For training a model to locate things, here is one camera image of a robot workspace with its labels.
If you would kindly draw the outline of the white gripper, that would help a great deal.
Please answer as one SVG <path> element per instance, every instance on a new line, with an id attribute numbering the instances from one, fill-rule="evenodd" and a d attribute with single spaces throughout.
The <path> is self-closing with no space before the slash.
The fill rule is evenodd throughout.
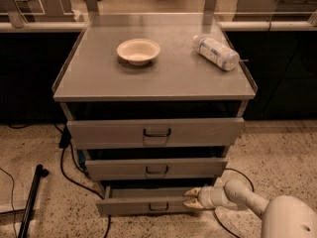
<path id="1" fill-rule="evenodd" d="M 184 194 L 184 196 L 194 196 L 194 198 L 184 201 L 183 204 L 195 209 L 214 209 L 216 207 L 214 202 L 216 195 L 217 192 L 213 186 L 195 187 Z"/>

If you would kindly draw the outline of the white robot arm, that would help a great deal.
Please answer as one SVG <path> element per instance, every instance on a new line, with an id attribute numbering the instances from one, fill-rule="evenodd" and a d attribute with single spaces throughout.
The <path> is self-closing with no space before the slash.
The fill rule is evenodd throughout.
<path id="1" fill-rule="evenodd" d="M 223 186 L 202 186 L 188 190 L 184 205 L 195 209 L 249 209 L 261 221 L 261 238 L 317 238 L 317 213 L 303 201 L 289 195 L 272 200 L 251 191 L 238 179 Z"/>

